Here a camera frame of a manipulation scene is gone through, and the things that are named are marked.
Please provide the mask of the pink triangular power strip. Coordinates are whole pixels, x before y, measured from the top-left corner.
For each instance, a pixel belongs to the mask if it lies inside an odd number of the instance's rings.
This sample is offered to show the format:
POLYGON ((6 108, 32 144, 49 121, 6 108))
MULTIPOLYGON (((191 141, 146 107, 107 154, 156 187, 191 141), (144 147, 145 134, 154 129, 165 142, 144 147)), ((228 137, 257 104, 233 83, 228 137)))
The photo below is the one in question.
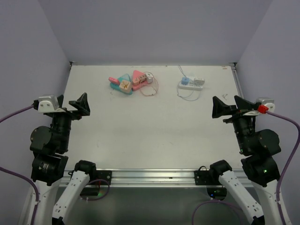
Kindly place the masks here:
POLYGON ((137 91, 146 84, 149 84, 147 82, 146 74, 138 70, 134 70, 132 77, 132 91, 137 91))

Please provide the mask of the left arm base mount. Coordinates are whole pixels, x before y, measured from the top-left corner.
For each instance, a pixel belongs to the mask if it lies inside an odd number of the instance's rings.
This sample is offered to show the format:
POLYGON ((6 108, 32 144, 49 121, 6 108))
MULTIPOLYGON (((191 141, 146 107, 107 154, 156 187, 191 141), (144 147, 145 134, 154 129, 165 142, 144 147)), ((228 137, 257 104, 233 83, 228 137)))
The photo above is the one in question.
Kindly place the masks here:
MULTIPOLYGON (((92 180, 105 180, 110 185, 112 177, 113 177, 112 174, 113 174, 113 172, 111 170, 97 170, 96 175, 92 180)), ((107 186, 107 183, 105 183, 104 181, 95 181, 92 183, 92 185, 107 186)))

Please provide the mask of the blue charger plug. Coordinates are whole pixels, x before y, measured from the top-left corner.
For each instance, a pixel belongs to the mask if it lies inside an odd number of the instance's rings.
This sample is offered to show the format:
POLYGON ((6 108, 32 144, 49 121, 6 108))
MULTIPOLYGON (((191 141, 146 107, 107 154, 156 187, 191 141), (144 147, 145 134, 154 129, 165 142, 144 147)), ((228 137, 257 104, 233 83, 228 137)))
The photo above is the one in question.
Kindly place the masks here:
POLYGON ((189 79, 187 77, 183 77, 181 80, 181 85, 187 85, 189 83, 189 79))

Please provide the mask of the pink plug adapter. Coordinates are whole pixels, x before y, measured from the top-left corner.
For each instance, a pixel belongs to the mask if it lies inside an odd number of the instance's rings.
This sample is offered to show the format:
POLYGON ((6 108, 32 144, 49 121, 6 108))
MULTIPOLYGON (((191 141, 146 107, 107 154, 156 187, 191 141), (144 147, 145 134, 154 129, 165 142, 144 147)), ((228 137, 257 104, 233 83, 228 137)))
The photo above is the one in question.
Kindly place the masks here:
POLYGON ((116 85, 120 84, 120 81, 116 78, 109 77, 108 80, 109 80, 110 83, 113 83, 113 84, 116 84, 116 85))

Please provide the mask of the beige cube plug adapter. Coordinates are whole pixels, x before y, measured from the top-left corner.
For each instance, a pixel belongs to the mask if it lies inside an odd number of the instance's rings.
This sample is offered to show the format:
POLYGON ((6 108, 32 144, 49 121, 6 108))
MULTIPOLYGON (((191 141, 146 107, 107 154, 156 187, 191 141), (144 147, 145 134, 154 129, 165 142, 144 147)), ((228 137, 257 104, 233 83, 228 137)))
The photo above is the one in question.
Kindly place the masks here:
POLYGON ((124 93, 130 93, 132 90, 132 83, 128 80, 122 80, 119 88, 124 93))

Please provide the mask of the white charger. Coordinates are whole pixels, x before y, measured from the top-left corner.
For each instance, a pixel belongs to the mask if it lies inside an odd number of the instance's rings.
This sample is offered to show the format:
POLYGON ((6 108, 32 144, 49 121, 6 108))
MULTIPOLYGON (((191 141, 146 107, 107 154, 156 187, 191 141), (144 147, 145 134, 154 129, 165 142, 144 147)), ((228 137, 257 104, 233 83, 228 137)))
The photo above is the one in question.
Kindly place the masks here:
POLYGON ((145 72, 144 75, 146 76, 146 81, 148 84, 153 82, 154 76, 151 72, 145 72))

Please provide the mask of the peach plug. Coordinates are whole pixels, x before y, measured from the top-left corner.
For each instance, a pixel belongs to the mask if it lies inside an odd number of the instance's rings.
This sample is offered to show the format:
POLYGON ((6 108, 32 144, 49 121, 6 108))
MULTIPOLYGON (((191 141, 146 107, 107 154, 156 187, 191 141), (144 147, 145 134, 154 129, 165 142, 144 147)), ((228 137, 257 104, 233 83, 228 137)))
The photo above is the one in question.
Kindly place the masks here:
POLYGON ((140 83, 141 83, 142 81, 143 81, 143 77, 142 77, 142 76, 136 77, 136 78, 133 79, 133 85, 134 85, 134 86, 138 86, 138 85, 140 85, 140 83))

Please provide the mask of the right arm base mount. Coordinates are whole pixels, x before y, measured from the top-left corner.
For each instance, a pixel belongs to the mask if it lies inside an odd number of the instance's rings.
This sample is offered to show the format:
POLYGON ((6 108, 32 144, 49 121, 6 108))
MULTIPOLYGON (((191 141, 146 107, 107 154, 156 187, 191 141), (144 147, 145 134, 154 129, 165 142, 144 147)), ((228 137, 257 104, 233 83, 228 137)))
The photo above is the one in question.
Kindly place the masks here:
POLYGON ((217 186, 221 185, 218 178, 223 175, 225 170, 217 166, 210 167, 209 169, 205 166, 201 166, 199 169, 194 171, 194 180, 197 186, 217 186))

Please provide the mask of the teal triangular power strip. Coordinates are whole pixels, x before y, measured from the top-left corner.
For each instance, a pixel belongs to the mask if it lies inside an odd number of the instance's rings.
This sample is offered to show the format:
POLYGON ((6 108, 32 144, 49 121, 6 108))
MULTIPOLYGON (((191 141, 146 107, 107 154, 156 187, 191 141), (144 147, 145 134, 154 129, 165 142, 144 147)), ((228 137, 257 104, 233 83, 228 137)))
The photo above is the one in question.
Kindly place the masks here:
POLYGON ((110 87, 114 90, 122 92, 127 95, 131 95, 132 91, 132 81, 129 74, 124 74, 119 78, 109 77, 110 87))

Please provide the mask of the white plug adapter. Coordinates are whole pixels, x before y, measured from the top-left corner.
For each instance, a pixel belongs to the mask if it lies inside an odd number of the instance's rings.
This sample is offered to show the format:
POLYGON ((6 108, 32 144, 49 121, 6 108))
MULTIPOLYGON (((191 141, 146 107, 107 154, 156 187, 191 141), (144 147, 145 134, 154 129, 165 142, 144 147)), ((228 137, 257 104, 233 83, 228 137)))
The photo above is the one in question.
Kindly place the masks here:
POLYGON ((194 85, 203 86, 205 84, 205 79, 195 77, 193 82, 194 82, 194 85))

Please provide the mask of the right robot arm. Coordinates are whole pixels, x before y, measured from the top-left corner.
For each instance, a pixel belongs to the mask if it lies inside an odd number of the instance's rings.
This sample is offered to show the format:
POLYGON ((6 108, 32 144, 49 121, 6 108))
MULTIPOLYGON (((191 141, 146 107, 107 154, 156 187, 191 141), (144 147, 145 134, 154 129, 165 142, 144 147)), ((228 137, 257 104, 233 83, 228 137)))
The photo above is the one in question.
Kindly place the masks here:
POLYGON ((234 97, 235 104, 227 105, 214 96, 212 117, 227 116, 223 122, 233 125, 240 154, 242 169, 251 181, 257 196, 256 201, 238 180, 233 169, 221 160, 210 165, 209 179, 214 184, 223 185, 239 205, 252 225, 289 225, 284 202, 280 199, 280 174, 273 156, 281 152, 279 137, 270 129, 256 131, 257 116, 272 113, 274 100, 261 97, 252 103, 239 96, 234 97))

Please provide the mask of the white power strip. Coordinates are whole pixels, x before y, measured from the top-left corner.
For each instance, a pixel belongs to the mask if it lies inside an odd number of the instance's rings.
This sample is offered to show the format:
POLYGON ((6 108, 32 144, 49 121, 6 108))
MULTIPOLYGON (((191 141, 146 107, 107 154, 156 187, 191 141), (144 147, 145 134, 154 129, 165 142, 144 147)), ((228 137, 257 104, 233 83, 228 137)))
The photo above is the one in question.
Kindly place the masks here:
POLYGON ((201 91, 203 89, 203 86, 197 86, 194 85, 194 78, 195 77, 191 77, 191 76, 187 76, 187 78, 189 79, 189 83, 187 85, 181 85, 181 81, 179 81, 178 84, 178 88, 179 89, 183 89, 183 90, 196 90, 196 91, 201 91))

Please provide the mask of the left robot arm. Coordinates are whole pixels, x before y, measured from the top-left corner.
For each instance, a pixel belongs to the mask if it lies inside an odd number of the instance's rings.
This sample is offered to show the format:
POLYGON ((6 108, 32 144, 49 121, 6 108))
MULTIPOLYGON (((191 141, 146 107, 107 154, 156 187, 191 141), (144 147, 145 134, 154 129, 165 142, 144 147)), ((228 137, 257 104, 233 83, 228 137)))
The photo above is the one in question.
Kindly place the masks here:
POLYGON ((71 123, 90 115, 87 93, 69 104, 74 110, 62 106, 64 96, 46 95, 34 100, 33 108, 51 117, 50 126, 39 126, 30 136, 30 150, 34 155, 30 182, 33 184, 28 196, 22 225, 64 225, 83 188, 97 180, 98 173, 93 162, 79 161, 71 180, 59 199, 57 191, 62 182, 68 157, 71 123))

